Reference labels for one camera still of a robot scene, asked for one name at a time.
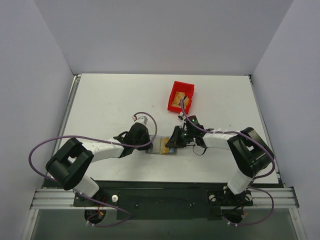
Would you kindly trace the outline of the gold card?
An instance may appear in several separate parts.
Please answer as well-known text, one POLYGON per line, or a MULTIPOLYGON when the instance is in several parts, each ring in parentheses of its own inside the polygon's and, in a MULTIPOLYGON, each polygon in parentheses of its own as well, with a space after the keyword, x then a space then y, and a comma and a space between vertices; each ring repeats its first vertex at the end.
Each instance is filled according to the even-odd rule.
POLYGON ((160 149, 159 149, 159 153, 160 154, 173 154, 174 153, 174 149, 167 147, 166 144, 169 142, 170 137, 162 137, 160 139, 160 149))

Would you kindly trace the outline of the grey card holder wallet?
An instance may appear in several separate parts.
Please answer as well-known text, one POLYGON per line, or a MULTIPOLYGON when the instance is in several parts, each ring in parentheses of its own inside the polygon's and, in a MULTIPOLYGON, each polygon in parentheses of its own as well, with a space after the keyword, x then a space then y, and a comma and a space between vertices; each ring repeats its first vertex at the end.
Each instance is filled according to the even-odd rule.
POLYGON ((166 147, 166 144, 170 140, 169 136, 157 135, 152 142, 152 147, 145 151, 146 154, 153 155, 176 155, 177 149, 173 147, 166 147))

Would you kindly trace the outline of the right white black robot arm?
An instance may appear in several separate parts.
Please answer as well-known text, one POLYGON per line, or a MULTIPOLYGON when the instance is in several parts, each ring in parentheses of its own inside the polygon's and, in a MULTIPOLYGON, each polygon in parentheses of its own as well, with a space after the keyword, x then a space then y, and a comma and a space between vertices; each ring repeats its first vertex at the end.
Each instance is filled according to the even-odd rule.
POLYGON ((181 124, 174 127, 173 133, 166 143, 167 148, 181 149, 190 143, 207 150, 218 148, 229 150, 238 167, 237 172, 228 181, 223 192, 224 201, 230 205, 236 204, 242 197, 242 192, 259 178, 258 174, 272 165, 266 177, 275 170, 275 156, 260 135, 252 128, 241 131, 222 131, 205 129, 199 124, 195 115, 180 117, 181 124))

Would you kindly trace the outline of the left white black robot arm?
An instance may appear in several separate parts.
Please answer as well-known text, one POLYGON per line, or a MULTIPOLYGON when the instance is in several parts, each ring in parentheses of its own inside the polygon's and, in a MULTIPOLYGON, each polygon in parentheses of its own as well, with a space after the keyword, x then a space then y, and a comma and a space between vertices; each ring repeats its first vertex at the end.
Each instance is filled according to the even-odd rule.
POLYGON ((99 205, 103 200, 101 187, 86 171, 93 162, 109 158, 123 158, 137 150, 151 148, 149 131, 142 122, 134 123, 128 132, 115 136, 113 143, 80 142, 70 138, 47 162, 45 169, 64 190, 74 190, 85 195, 85 200, 92 206, 99 205))

